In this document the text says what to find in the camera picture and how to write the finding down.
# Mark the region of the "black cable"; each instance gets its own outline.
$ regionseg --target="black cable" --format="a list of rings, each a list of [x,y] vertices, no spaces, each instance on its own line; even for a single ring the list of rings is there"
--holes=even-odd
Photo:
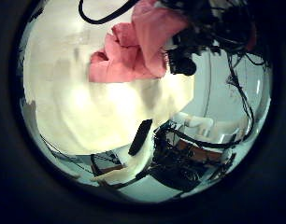
[[[131,7],[133,7],[139,0],[128,0],[122,7],[118,8],[116,11],[112,12],[108,16],[100,19],[100,20],[93,20],[87,17],[83,11],[83,3],[84,0],[79,0],[79,15],[81,16],[82,19],[84,19],[86,22],[94,25],[99,25],[106,23],[108,21],[112,21],[119,17],[120,15],[124,14],[127,12]]]
[[[48,148],[50,148],[50,147],[48,146],[48,144],[49,144],[52,148],[54,148],[57,152],[59,152],[62,156],[64,156],[65,158],[67,158],[69,161],[71,161],[72,163],[74,163],[75,165],[77,165],[77,166],[78,166],[79,168],[81,168],[82,170],[84,170],[84,171],[86,171],[86,172],[88,172],[88,173],[90,173],[90,174],[93,175],[93,172],[87,170],[86,168],[82,167],[81,165],[78,165],[76,162],[74,162],[73,160],[71,160],[70,157],[68,157],[68,156],[66,156],[64,153],[62,153],[57,147],[53,146],[53,145],[52,145],[47,139],[45,139],[42,135],[40,135],[40,136],[41,136],[42,140],[44,141],[44,143],[47,145]]]
[[[246,57],[248,58],[248,60],[249,60],[252,64],[254,64],[254,65],[260,66],[260,65],[264,65],[264,64],[266,63],[265,60],[264,60],[262,63],[256,63],[254,60],[252,60],[252,59],[250,58],[250,56],[249,56],[247,53],[246,53],[245,55],[246,55]]]

